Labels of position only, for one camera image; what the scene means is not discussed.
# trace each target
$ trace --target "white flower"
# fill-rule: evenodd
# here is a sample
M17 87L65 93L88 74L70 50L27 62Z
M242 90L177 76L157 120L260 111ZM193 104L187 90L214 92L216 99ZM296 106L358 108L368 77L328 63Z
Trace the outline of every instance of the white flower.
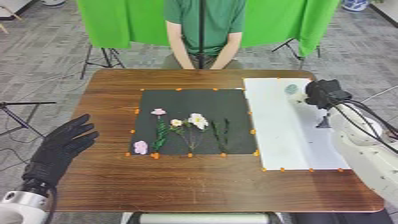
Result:
M209 120L201 114L191 114L189 122L198 126L201 130L209 126Z
M173 119L171 125L173 125L173 127L180 127L184 125L184 121L180 121L178 119Z

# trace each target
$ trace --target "white wall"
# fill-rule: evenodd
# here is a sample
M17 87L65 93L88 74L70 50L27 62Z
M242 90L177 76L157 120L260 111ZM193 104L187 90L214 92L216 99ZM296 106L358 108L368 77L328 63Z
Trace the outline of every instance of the white wall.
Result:
M398 0L384 0L384 3L376 4L376 6L398 22Z
M0 0L0 5L6 6L13 12L29 4L33 0ZM10 12L0 8L0 17L10 17Z

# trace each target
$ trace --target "person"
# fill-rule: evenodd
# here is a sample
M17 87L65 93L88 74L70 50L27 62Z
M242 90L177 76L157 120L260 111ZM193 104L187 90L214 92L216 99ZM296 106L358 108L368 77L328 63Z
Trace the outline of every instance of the person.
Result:
M201 0L166 0L166 24L173 55L164 69L200 68ZM205 12L205 69L241 69L246 0L209 0Z

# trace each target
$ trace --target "white paper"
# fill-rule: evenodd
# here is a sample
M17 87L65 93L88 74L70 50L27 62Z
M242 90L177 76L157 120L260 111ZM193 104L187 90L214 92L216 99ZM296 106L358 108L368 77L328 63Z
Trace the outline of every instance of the white paper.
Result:
M267 170L351 169L331 142L331 128L317 128L328 114L299 100L306 96L310 79L249 78L246 97L264 167ZM296 84L299 91L287 93Z

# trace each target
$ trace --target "black cable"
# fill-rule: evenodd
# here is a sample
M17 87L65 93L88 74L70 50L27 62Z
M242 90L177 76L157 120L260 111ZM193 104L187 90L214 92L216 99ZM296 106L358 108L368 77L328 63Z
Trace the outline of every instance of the black cable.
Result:
M20 161L26 163L26 164L29 164L26 161L26 159L22 158L22 156L20 156L20 154L18 154L18 152L17 152L17 150L15 149L11 149L11 148L4 148L4 149L0 149L0 152L2 151L11 151L13 153L15 153L15 155L17 155L17 158L20 159Z
M50 187L50 192L52 192L52 207L50 207L50 211L49 211L45 224L50 224L52 220L54 220L54 213L56 213L57 201L59 201L57 187Z
M372 125L372 123L370 123L370 121L368 121L365 115L360 113L360 111L354 109L354 107L352 107L347 103L342 103L342 104L344 104L344 105L351 108L351 110L356 112L358 116L361 117L361 119L365 120L365 122L367 122L367 124L368 124L368 126L370 126L370 129L372 129L372 131L374 131L376 137L381 139L381 136L379 136L379 134L377 134L377 130L376 130L376 128L374 128L374 125Z
M10 116L8 116L6 126L4 126L4 127L6 127L6 131L10 132L10 131L11 131L11 129L10 129ZM10 139L11 139L15 142L24 143L24 144L33 143L40 138L43 138L42 136L38 136L33 140L29 140L29 141L22 141L22 140L17 140L17 138L15 138L11 132L8 133L8 135L10 135Z
M383 145L388 147L388 149L398 154L398 150L392 147L392 145L383 141L383 139L379 139L370 132L360 127L360 125L356 124L356 122L352 121L352 119L349 118L345 112L342 111L338 105L331 102L331 99L328 98L329 103L333 104L333 107L336 108L336 110L340 111L347 121L352 123L352 125L356 126L356 128L363 131L363 133L383 143Z
M8 166L4 169L0 169L0 172L4 172L10 168L17 167L18 165L22 165L22 164L29 164L27 161L31 160L31 159L24 159L24 158L22 158L22 156L20 156L20 154L17 153L17 150L15 150L15 149L11 149L11 148L4 148L4 149L0 149L0 152L2 152L2 151L11 151L11 152L15 153L17 158L20 159L20 163L13 164L13 165Z
M356 101L356 100L345 100L345 102L352 103L370 113L370 115L376 117L376 119L381 121L381 123L384 124L386 128L390 129L395 137L398 138L398 129L390 124L390 122L383 119L383 117L377 115L377 113L370 109L370 107L360 101Z

